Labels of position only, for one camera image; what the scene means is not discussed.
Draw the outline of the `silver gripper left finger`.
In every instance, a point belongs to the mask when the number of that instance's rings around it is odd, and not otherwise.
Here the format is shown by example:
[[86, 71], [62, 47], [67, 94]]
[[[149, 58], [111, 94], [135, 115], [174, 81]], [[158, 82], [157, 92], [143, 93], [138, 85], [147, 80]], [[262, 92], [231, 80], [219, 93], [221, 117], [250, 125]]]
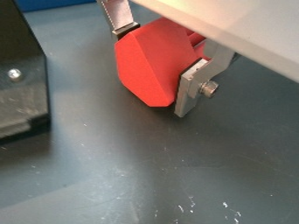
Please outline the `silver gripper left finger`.
[[141, 27], [135, 21], [129, 0], [98, 0], [110, 26], [112, 37], [121, 40]]

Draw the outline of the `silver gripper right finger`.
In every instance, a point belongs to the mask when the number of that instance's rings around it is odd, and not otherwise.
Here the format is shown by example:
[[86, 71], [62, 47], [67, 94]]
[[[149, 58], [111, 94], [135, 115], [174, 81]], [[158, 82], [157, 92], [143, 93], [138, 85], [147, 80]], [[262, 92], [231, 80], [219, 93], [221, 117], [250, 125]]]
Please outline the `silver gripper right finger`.
[[215, 95], [219, 84], [211, 79], [230, 67], [235, 51], [207, 39], [203, 55], [210, 59], [199, 58], [182, 72], [174, 109], [179, 117], [193, 110], [202, 95], [207, 98]]

